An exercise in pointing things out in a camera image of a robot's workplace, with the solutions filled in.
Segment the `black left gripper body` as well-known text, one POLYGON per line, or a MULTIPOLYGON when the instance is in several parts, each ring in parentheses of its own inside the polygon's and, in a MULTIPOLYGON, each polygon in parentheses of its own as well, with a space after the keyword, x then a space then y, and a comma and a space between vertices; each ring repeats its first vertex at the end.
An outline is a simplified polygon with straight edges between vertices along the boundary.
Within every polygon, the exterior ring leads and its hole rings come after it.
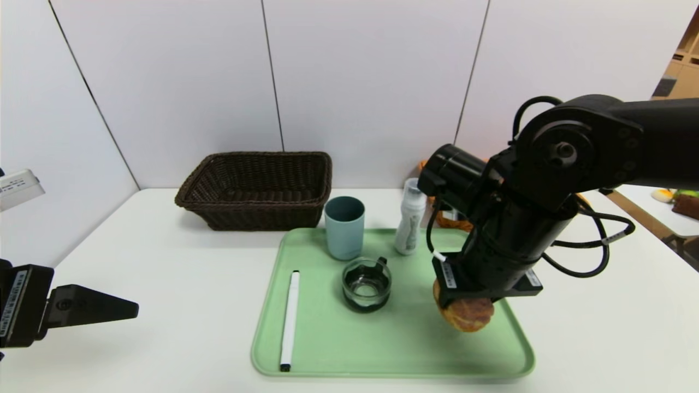
POLYGON ((27 348, 45 337, 42 321, 53 277, 51 267, 14 267, 1 259, 2 348, 27 348))

